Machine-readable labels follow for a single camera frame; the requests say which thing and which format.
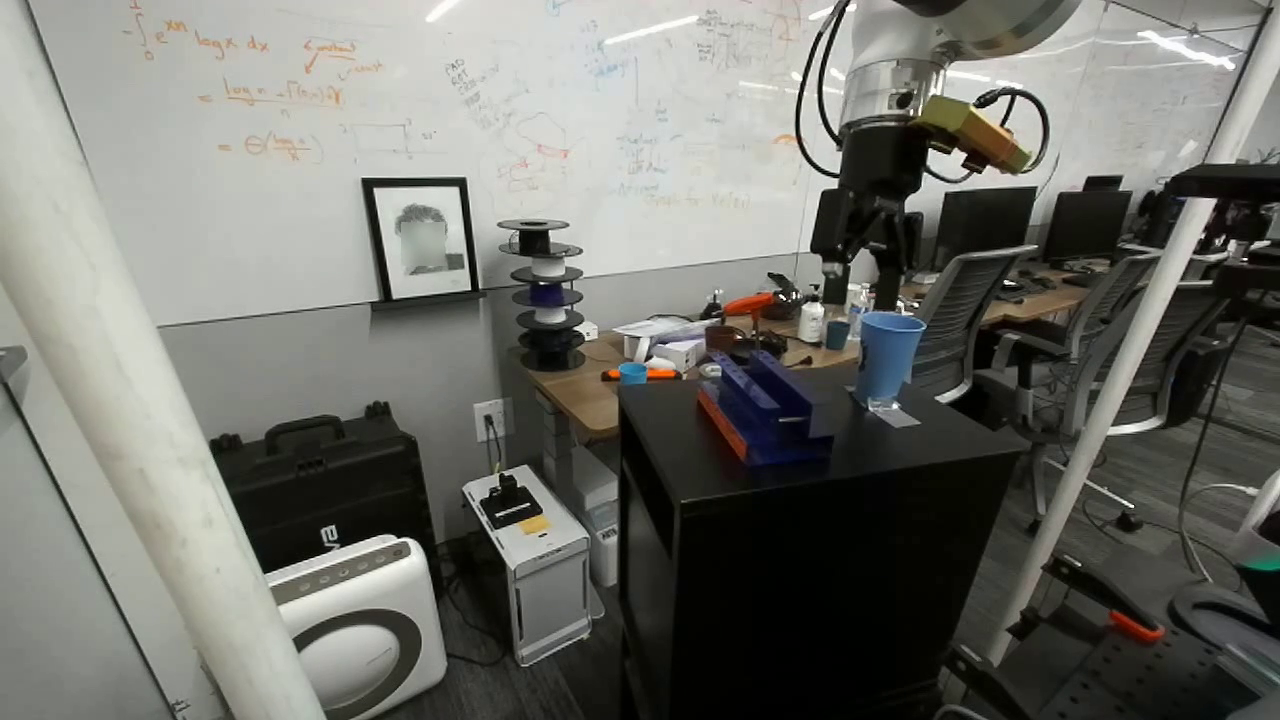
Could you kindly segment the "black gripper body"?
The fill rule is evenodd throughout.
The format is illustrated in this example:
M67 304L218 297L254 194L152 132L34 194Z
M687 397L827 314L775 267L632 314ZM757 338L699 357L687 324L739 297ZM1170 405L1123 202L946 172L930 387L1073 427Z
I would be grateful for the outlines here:
M897 247L905 199L920 187L928 132L905 116L851 119L839 132L839 240L856 247Z

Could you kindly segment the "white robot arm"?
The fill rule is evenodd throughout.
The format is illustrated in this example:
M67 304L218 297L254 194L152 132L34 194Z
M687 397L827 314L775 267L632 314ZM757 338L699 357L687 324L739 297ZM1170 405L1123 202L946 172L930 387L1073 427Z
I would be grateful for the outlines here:
M839 108L839 175L830 244L845 258L875 256L875 308L891 308L905 275L905 202L928 150L960 150L972 172L1022 175L1028 150L984 108L1001 89L956 101L934 89L946 65L997 59L1045 43L1080 0L856 0L851 65Z

